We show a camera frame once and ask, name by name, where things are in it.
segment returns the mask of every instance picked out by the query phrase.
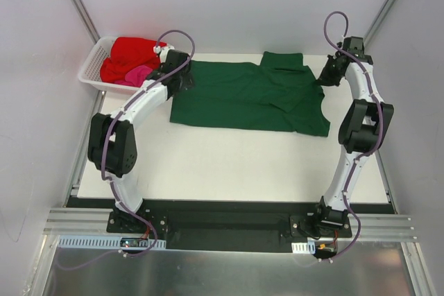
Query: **green cloth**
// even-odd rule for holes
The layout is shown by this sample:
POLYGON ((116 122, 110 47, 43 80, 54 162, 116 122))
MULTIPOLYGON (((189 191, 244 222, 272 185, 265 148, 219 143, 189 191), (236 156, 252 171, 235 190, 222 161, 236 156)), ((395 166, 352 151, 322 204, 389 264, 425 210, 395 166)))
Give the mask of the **green cloth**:
POLYGON ((191 72, 196 86, 174 96, 172 123, 328 136, 324 93, 301 53, 265 52, 259 66, 193 61, 191 72))

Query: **plastic basket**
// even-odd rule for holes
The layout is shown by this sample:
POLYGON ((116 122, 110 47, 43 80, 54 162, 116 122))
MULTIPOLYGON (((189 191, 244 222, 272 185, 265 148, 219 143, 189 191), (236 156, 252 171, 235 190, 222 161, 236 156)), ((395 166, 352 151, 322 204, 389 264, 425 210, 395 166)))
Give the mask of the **plastic basket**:
POLYGON ((86 61, 78 72, 78 79, 81 82, 89 83, 98 90, 132 95, 139 89, 138 87, 106 83, 100 79, 100 68, 102 67, 103 61, 110 56, 112 45, 116 40, 117 37, 102 37, 97 44, 94 45, 94 48, 92 48, 88 58, 86 58, 86 61))

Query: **wall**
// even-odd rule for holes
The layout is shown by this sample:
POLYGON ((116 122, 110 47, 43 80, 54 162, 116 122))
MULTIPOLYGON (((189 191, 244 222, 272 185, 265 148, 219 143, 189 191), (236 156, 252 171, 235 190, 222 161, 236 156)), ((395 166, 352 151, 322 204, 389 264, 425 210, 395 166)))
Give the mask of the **wall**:
POLYGON ((381 149, 401 213, 412 214, 439 295, 444 291, 443 0, 398 0, 368 52, 395 115, 381 149))
POLYGON ((0 294, 22 295, 49 207, 60 204, 95 91, 70 0, 0 0, 0 294))
MULTIPOLYGON (((83 0, 102 36, 152 39, 172 28, 187 31, 200 53, 300 51, 325 54, 323 22, 333 10, 350 16, 350 32, 363 35, 384 0, 83 0)), ((332 31, 343 31, 340 18, 332 31)), ((166 39, 189 50, 187 40, 166 39)))

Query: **table top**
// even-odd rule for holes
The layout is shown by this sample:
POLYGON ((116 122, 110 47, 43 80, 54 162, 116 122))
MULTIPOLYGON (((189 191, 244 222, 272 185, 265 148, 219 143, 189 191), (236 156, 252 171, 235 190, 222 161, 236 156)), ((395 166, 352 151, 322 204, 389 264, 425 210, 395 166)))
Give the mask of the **table top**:
MULTIPOLYGON (((262 55, 196 54, 195 60, 253 62, 262 55)), ((317 77, 324 55, 304 55, 317 77)), ((158 107, 136 131, 138 188, 146 199, 259 202, 318 202, 339 160, 339 126, 352 103, 348 83, 324 87, 328 138, 296 132, 198 128, 169 123, 171 100, 158 107)), ((107 93, 101 109, 111 113, 128 95, 107 93)), ((100 171, 87 161, 79 198, 113 198, 100 171)), ((385 188, 372 156, 364 166, 352 202, 387 203, 385 188)))

